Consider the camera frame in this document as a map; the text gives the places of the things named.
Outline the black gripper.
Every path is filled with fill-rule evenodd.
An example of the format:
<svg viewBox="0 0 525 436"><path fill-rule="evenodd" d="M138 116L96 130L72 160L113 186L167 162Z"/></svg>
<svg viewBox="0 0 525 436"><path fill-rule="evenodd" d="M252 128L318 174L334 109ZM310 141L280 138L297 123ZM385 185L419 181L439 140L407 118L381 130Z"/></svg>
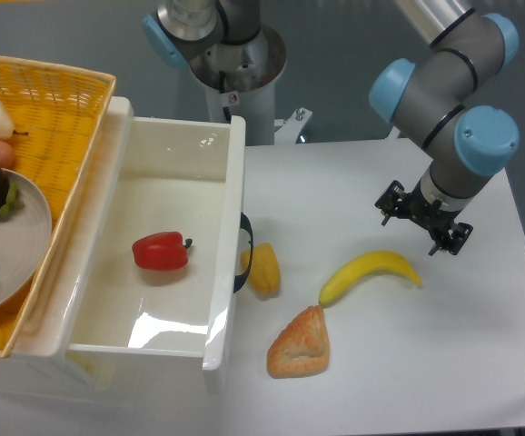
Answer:
<svg viewBox="0 0 525 436"><path fill-rule="evenodd" d="M406 193L397 180L393 180L382 193L375 202L375 207L383 216L382 226L391 218L410 219L428 231L433 240L429 256L437 252L458 255L473 232L470 224L454 223L457 213L442 210L440 200L433 200L431 203L426 200L420 186Z"/></svg>

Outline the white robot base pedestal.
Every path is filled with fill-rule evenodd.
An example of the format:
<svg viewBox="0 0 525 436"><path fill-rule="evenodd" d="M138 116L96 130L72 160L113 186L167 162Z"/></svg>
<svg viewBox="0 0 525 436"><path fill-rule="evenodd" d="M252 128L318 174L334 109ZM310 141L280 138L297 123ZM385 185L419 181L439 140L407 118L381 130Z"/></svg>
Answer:
<svg viewBox="0 0 525 436"><path fill-rule="evenodd" d="M273 144L275 85L286 60L284 41L268 25L243 45L219 43L193 59L190 71L204 90L210 120L240 116L247 145Z"/></svg>

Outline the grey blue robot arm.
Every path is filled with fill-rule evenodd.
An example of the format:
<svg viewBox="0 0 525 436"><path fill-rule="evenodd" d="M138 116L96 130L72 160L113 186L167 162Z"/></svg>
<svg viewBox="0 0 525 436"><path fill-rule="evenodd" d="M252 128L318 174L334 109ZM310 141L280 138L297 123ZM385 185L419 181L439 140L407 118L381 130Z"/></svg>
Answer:
<svg viewBox="0 0 525 436"><path fill-rule="evenodd" d="M369 103L431 164L413 190L393 182L376 205L385 218L424 229L434 252L457 254L472 231L459 214L520 142L506 112L466 108L464 101L510 63L519 35L506 17L480 15L466 1L400 1L398 7L432 57L423 65L389 64L374 81ZM202 85L212 121L245 120L249 145L275 141L274 86L286 65L285 44L260 12L256 1L166 1L143 20L163 61L189 68Z"/></svg>

